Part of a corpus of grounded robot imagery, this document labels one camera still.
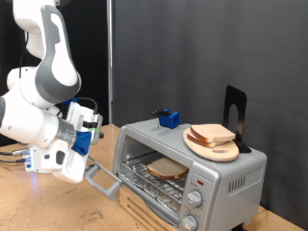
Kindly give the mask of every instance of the oven dial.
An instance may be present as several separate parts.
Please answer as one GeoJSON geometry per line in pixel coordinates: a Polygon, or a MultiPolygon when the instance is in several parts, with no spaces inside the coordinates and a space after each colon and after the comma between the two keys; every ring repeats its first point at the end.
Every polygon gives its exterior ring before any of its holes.
{"type": "Polygon", "coordinates": [[[188,202],[193,205],[194,208],[197,208],[202,203],[202,196],[200,192],[192,191],[186,195],[188,202]]]}
{"type": "Polygon", "coordinates": [[[186,230],[196,230],[198,227],[198,223],[196,222],[196,219],[192,215],[188,215],[185,218],[182,219],[181,225],[186,228],[186,230]]]}

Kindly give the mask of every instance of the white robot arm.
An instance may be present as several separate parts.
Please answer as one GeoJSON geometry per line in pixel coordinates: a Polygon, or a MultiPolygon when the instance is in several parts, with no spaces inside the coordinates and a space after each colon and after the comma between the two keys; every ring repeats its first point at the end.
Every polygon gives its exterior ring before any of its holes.
{"type": "Polygon", "coordinates": [[[67,119],[48,112],[55,104],[73,98],[81,87],[56,1],[13,0],[13,15],[29,35],[28,51],[41,62],[36,67],[23,67],[21,79],[18,69],[10,72],[10,91],[0,97],[0,133],[38,150],[42,169],[78,183],[89,145],[97,144],[102,116],[77,103],[69,106],[67,119]],[[91,131],[83,127],[85,122],[91,124],[91,131]]]}

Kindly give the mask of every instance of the bread slice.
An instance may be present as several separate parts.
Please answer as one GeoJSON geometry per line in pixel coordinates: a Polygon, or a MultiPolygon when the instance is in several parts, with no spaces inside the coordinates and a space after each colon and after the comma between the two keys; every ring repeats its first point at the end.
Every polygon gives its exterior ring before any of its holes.
{"type": "Polygon", "coordinates": [[[190,141],[193,141],[199,145],[205,146],[205,147],[215,147],[217,145],[220,145],[222,143],[225,143],[225,141],[213,141],[213,142],[205,142],[200,139],[198,139],[191,131],[191,129],[187,133],[187,139],[190,141]]]}
{"type": "Polygon", "coordinates": [[[191,131],[195,137],[205,142],[232,141],[235,134],[220,124],[192,125],[191,131]]]}
{"type": "Polygon", "coordinates": [[[163,157],[162,159],[147,165],[146,170],[162,180],[181,178],[189,172],[187,167],[182,166],[168,157],[163,157]]]}

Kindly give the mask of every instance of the black stand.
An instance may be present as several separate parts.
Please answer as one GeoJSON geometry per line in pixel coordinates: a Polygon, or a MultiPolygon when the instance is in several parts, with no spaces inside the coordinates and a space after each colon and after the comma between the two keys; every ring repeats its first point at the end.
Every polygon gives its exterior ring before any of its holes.
{"type": "Polygon", "coordinates": [[[240,153],[250,153],[251,150],[245,144],[243,144],[243,132],[244,132],[244,114],[246,110],[247,97],[246,94],[240,90],[237,90],[230,85],[227,86],[225,100],[224,100],[224,113],[223,123],[225,128],[228,128],[230,108],[234,104],[238,109],[238,125],[237,134],[234,139],[234,143],[239,147],[240,153]]]}
{"type": "Polygon", "coordinates": [[[243,225],[240,224],[238,226],[236,226],[235,228],[232,229],[232,231],[247,231],[243,228],[243,225]]]}

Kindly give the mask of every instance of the black wall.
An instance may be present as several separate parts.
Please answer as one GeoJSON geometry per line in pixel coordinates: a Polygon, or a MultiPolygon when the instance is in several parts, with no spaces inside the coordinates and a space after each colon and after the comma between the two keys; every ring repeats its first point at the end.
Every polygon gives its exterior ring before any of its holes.
{"type": "MultiPolygon", "coordinates": [[[[108,123],[108,37],[106,2],[74,0],[61,9],[66,24],[73,62],[82,78],[76,97],[89,97],[108,123]]],[[[24,34],[13,20],[13,5],[0,0],[0,95],[7,89],[7,76],[19,67],[24,34]]],[[[35,66],[39,59],[26,52],[23,66],[35,66]]],[[[81,105],[93,108],[91,103],[81,105]]],[[[14,141],[0,135],[0,146],[14,141]]]]}
{"type": "Polygon", "coordinates": [[[307,9],[304,0],[115,0],[114,124],[163,108],[222,123],[226,86],[244,91],[244,142],[268,156],[262,202],[308,229],[307,9]]]}

